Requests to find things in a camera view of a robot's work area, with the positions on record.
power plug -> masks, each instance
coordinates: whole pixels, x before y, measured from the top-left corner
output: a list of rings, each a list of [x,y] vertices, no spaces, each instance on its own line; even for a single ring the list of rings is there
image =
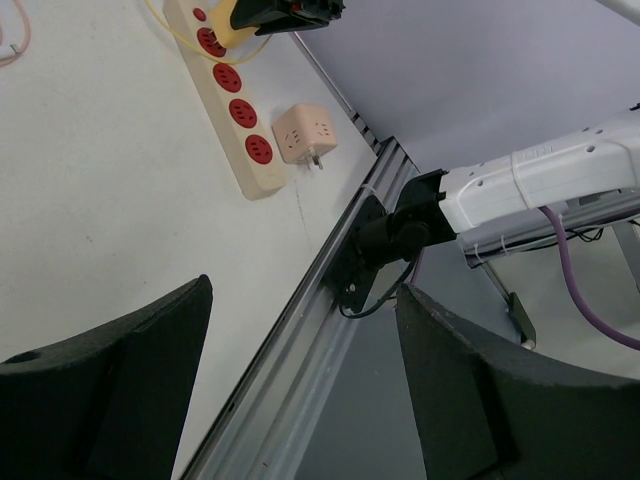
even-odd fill
[[[318,105],[294,105],[272,128],[285,163],[312,161],[322,170],[320,157],[338,146],[329,112]]]

white table surface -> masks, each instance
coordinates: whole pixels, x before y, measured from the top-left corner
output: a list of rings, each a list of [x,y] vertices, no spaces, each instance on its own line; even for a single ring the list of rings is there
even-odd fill
[[[209,333],[174,476],[210,428],[374,155],[287,35],[240,67],[265,125],[324,105],[324,171],[247,201],[174,40],[142,0],[25,0],[0,69],[0,357],[129,313],[206,273]],[[11,2],[5,42],[20,40]]]

metal frame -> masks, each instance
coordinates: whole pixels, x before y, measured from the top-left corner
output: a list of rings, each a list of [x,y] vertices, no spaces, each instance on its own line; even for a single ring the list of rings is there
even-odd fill
[[[624,220],[635,215],[640,215],[640,192],[636,190],[613,191],[602,194],[600,199],[587,204],[573,205],[569,211],[563,214],[562,224],[566,229],[576,229],[584,226],[606,224],[616,220]],[[515,242],[526,241],[532,238],[549,237],[553,241],[554,231],[548,222],[542,225],[528,225],[517,230],[505,233],[496,232],[492,238],[487,238],[476,246],[466,244],[464,252],[466,255],[478,255],[484,260],[493,260],[506,255],[505,252],[492,254],[490,257],[483,256],[485,252],[500,250],[503,244],[509,245]],[[471,266],[479,264],[480,261],[471,261]]]
[[[322,277],[364,200],[375,192],[391,209],[417,174],[387,141],[183,479],[293,477],[358,325],[339,314]]]

pink cable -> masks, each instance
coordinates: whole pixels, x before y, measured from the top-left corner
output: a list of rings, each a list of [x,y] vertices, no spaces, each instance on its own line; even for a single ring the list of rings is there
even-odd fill
[[[555,213],[551,211],[549,207],[541,207],[540,211],[544,213],[545,216],[549,219],[551,225],[553,226],[553,229],[556,232],[556,236],[558,237],[560,263],[562,265],[564,280],[567,284],[567,289],[569,290],[571,300],[573,300],[573,303],[578,308],[582,316],[586,318],[587,321],[591,325],[593,325],[600,333],[609,337],[614,342],[620,343],[625,347],[629,347],[634,350],[640,350],[640,340],[629,337],[624,333],[619,332],[615,328],[610,327],[589,308],[587,302],[585,302],[584,298],[582,298],[582,295],[580,295],[578,284],[576,283],[575,276],[573,275],[573,267],[571,266],[571,257],[569,255],[569,244],[567,243],[567,233],[565,232],[560,219],[556,216]]]
[[[22,40],[22,44],[20,45],[20,47],[18,47],[18,51],[20,52],[20,55],[22,55],[27,50],[27,47],[29,46],[29,42],[31,42],[31,23],[29,22],[29,17],[27,17],[27,12],[25,12],[24,7],[22,6],[22,3],[20,2],[20,0],[13,0],[13,3],[16,6],[18,13],[20,13],[20,17],[22,18],[22,23],[24,24],[24,38]],[[0,42],[2,42],[1,28],[0,28]],[[0,61],[0,68],[6,67],[7,65],[15,62],[18,58],[20,58],[20,55],[16,55],[15,57],[7,58],[5,60]]]

beige power strip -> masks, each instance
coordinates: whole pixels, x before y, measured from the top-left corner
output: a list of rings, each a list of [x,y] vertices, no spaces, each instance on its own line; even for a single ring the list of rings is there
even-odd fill
[[[171,28],[214,57],[224,58],[226,49],[217,43],[206,12],[206,5],[191,0],[167,0],[164,7]],[[282,159],[251,106],[238,71],[178,45],[244,196],[256,200],[284,187]]]

